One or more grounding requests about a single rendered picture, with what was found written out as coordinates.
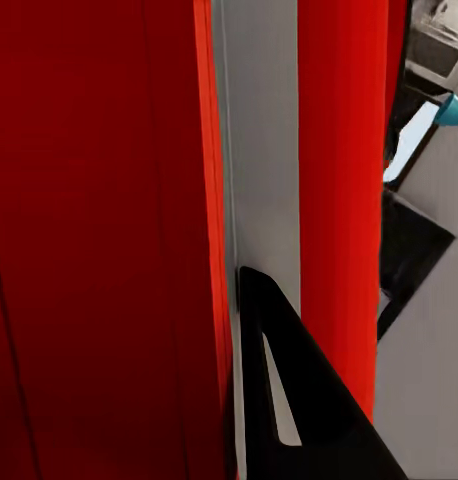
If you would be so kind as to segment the radio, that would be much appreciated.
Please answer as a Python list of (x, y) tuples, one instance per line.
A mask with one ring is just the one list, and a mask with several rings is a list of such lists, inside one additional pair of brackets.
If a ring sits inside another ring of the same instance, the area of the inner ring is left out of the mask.
[[(0, 480), (247, 480), (240, 268), (373, 426), (412, 0), (0, 0)], [(302, 446), (263, 334), (279, 441)]]

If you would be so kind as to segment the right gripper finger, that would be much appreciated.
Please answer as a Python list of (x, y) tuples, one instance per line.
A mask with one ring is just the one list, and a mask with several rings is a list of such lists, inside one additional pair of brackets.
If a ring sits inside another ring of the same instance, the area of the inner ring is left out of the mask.
[[(278, 284), (240, 268), (247, 480), (408, 480)], [(279, 441), (265, 333), (302, 446)]]

